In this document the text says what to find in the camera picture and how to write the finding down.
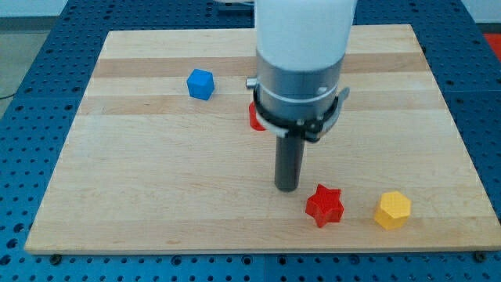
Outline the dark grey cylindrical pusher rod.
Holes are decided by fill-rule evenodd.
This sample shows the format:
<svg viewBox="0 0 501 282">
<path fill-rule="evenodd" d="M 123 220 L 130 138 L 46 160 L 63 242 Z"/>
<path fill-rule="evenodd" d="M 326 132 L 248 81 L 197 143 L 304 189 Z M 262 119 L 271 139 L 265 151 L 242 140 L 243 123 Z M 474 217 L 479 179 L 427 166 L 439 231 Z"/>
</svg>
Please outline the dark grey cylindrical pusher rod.
<svg viewBox="0 0 501 282">
<path fill-rule="evenodd" d="M 298 188 L 305 141 L 299 137 L 277 137 L 275 158 L 275 185 L 283 192 Z"/>
</svg>

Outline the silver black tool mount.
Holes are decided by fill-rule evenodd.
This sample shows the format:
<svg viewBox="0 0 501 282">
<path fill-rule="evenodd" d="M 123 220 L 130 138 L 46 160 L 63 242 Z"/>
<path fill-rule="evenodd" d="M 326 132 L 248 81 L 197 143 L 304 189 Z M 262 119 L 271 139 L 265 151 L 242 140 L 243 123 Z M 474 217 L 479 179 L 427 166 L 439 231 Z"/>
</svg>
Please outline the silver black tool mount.
<svg viewBox="0 0 501 282">
<path fill-rule="evenodd" d="M 313 70 L 278 67 L 256 52 L 258 123 L 279 138 L 317 143 L 336 124 L 350 89 L 337 91 L 344 57 Z"/>
</svg>

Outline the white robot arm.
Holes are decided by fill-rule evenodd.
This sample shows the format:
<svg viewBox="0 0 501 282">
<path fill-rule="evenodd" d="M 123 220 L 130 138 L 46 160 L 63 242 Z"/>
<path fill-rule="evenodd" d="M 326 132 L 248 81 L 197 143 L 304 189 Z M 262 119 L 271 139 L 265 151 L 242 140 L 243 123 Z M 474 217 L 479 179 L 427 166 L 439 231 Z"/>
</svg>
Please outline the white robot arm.
<svg viewBox="0 0 501 282">
<path fill-rule="evenodd" d="M 355 0 L 254 3 L 257 69 L 248 78 L 256 118 L 276 135 L 278 190 L 297 189 L 305 143 L 336 124 L 348 89 L 339 89 Z"/>
</svg>

